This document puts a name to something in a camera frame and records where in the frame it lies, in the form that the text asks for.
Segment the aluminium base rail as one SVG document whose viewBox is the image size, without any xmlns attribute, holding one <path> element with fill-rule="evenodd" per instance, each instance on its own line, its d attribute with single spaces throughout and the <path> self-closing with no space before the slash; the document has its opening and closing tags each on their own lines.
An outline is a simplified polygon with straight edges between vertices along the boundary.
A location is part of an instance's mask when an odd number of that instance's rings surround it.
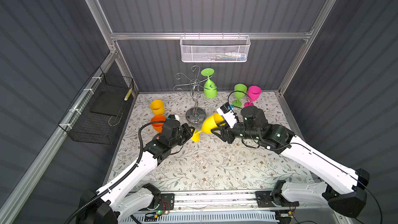
<svg viewBox="0 0 398 224">
<path fill-rule="evenodd" d="M 323 184 L 286 184 L 287 190 L 281 187 L 266 190 L 281 190 L 282 196 L 290 202 L 298 201 L 300 206 L 306 204 L 328 207 L 328 201 L 322 196 L 325 189 Z M 128 192 L 124 196 L 117 195 L 118 189 L 105 193 L 103 196 L 94 192 L 93 196 L 98 197 L 100 202 L 107 203 L 114 212 L 133 212 L 132 205 L 137 204 L 136 211 L 141 208 L 149 207 L 154 198 L 159 197 L 161 193 L 175 194 L 174 209 L 183 207 L 228 207 L 234 205 L 254 205 L 258 207 L 255 192 L 257 190 L 222 190 L 222 191 L 176 191 L 161 192 L 152 185 L 145 186 L 137 192 Z"/>
</svg>

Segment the green wine glass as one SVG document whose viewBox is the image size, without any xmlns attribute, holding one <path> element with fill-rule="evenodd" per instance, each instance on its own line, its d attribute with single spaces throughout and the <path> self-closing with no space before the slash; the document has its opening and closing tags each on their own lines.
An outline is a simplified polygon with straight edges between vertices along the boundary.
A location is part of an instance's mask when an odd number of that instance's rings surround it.
<svg viewBox="0 0 398 224">
<path fill-rule="evenodd" d="M 234 107 L 241 108 L 242 102 L 240 101 L 245 95 L 247 91 L 247 86 L 244 84 L 236 84 L 234 87 L 234 96 L 236 100 L 232 102 Z"/>
<path fill-rule="evenodd" d="M 214 69 L 212 68 L 206 68 L 202 70 L 201 74 L 202 76 L 206 76 L 207 80 L 204 84 L 204 95 L 208 99 L 213 99 L 217 96 L 217 86 L 216 84 L 211 80 L 211 77 L 215 73 Z"/>
</svg>

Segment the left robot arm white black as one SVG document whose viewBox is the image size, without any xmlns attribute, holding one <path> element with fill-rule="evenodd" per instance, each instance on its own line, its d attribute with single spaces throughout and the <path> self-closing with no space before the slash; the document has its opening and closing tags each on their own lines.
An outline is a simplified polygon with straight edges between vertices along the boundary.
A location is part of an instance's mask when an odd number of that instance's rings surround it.
<svg viewBox="0 0 398 224">
<path fill-rule="evenodd" d="M 147 144 L 142 138 L 142 131 L 147 125 L 140 127 L 138 158 L 98 190 L 86 191 L 78 209 L 66 220 L 67 224 L 73 220 L 77 224 L 119 224 L 141 209 L 156 207 L 160 200 L 160 191 L 156 187 L 147 184 L 133 194 L 131 190 L 171 156 L 174 147 L 183 146 L 195 132 L 194 127 L 177 119 L 168 118 L 160 123 L 162 132 Z"/>
</svg>

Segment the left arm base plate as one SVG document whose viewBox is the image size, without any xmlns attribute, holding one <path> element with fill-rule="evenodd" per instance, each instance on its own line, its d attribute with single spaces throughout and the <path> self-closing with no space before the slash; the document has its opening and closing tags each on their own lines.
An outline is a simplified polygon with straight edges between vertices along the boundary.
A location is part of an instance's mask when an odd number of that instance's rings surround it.
<svg viewBox="0 0 398 224">
<path fill-rule="evenodd" d="M 174 209 L 175 194 L 161 193 L 154 198 L 149 207 L 141 208 L 140 211 L 170 211 Z"/>
</svg>

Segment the yellow marker in basket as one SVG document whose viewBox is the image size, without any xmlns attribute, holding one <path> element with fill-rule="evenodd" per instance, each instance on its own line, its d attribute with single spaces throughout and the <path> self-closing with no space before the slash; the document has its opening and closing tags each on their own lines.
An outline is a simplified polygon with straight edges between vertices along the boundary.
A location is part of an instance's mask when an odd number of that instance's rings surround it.
<svg viewBox="0 0 398 224">
<path fill-rule="evenodd" d="M 132 92 L 133 92 L 133 89 L 130 88 L 130 89 L 128 90 L 127 94 L 126 94 L 125 97 L 124 97 L 124 100 L 125 100 L 125 101 L 127 101 L 127 100 L 129 99 L 129 97 L 130 97 L 130 95 L 132 94 Z"/>
</svg>

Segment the pink wine glass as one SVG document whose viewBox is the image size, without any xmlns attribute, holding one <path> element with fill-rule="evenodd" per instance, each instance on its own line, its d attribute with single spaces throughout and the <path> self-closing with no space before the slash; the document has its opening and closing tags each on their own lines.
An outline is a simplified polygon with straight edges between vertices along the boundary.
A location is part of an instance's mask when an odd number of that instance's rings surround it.
<svg viewBox="0 0 398 224">
<path fill-rule="evenodd" d="M 257 86 L 249 87 L 247 94 L 248 94 L 248 102 L 244 104 L 244 107 L 252 106 L 254 101 L 256 101 L 262 93 L 261 88 Z"/>
</svg>

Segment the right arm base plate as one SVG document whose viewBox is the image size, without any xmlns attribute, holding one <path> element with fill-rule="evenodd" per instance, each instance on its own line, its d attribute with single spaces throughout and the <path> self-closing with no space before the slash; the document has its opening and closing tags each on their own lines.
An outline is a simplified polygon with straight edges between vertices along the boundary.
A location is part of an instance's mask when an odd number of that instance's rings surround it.
<svg viewBox="0 0 398 224">
<path fill-rule="evenodd" d="M 258 207 L 298 207 L 298 201 L 290 202 L 282 196 L 281 190 L 260 190 L 255 192 Z"/>
</svg>

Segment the yellow wine glass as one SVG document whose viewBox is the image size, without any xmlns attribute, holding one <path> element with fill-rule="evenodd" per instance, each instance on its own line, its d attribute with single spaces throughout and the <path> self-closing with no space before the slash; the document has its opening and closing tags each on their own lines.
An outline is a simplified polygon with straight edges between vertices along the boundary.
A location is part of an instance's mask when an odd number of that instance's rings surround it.
<svg viewBox="0 0 398 224">
<path fill-rule="evenodd" d="M 164 103 L 162 100 L 154 100 L 150 104 L 150 109 L 155 116 L 163 115 L 165 112 Z"/>
<path fill-rule="evenodd" d="M 211 134 L 211 130 L 217 127 L 217 124 L 223 122 L 224 119 L 222 116 L 220 116 L 218 113 L 214 113 L 210 117 L 208 117 L 202 124 L 202 128 L 200 131 L 195 130 L 193 136 L 192 136 L 192 141 L 198 142 L 200 140 L 200 134 L 201 133 L 206 133 L 206 134 Z"/>
</svg>

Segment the orange wine glass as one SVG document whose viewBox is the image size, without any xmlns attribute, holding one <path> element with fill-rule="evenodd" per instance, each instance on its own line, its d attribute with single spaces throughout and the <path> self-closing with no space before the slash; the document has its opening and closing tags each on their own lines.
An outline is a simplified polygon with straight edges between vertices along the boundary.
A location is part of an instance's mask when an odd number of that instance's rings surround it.
<svg viewBox="0 0 398 224">
<path fill-rule="evenodd" d="M 161 133 L 162 132 L 162 126 L 165 123 L 165 121 L 166 121 L 166 117 L 165 116 L 157 115 L 157 116 L 154 116 L 151 119 L 151 122 L 152 122 L 151 125 L 152 125 L 153 129 L 156 132 Z"/>
</svg>

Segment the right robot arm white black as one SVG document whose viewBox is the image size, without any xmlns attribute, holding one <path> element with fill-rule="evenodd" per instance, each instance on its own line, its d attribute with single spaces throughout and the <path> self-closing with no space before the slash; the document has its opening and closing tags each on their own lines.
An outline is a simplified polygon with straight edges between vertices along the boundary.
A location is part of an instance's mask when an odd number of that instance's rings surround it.
<svg viewBox="0 0 398 224">
<path fill-rule="evenodd" d="M 280 124 L 268 123 L 263 110 L 248 106 L 239 121 L 226 103 L 217 109 L 211 133 L 229 144 L 235 139 L 252 140 L 266 150 L 289 158 L 321 178 L 314 184 L 295 184 L 278 180 L 268 196 L 277 206 L 298 206 L 300 202 L 327 204 L 335 212 L 356 218 L 367 201 L 365 191 L 370 175 L 363 169 L 351 169 L 312 148 L 299 136 Z"/>
</svg>

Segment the chrome wine glass rack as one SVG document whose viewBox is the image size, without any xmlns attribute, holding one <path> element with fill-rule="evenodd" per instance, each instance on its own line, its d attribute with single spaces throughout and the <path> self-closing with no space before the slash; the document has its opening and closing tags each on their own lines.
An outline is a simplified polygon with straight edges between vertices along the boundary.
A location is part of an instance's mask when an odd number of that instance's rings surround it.
<svg viewBox="0 0 398 224">
<path fill-rule="evenodd" d="M 194 106 L 186 111 L 186 119 L 192 124 L 200 124 L 203 123 L 204 120 L 207 118 L 207 114 L 205 110 L 199 107 L 199 98 L 201 97 L 201 93 L 204 94 L 204 84 L 207 80 L 206 76 L 202 76 L 201 68 L 198 65 L 194 65 L 191 67 L 191 71 L 194 74 L 194 77 L 190 79 L 184 73 L 177 73 L 175 74 L 176 80 L 181 80 L 183 77 L 188 80 L 188 83 L 185 84 L 177 84 L 174 86 L 173 91 L 175 93 L 181 94 L 183 93 L 183 87 L 191 86 L 191 91 L 189 95 L 191 96 L 192 100 L 194 101 Z"/>
</svg>

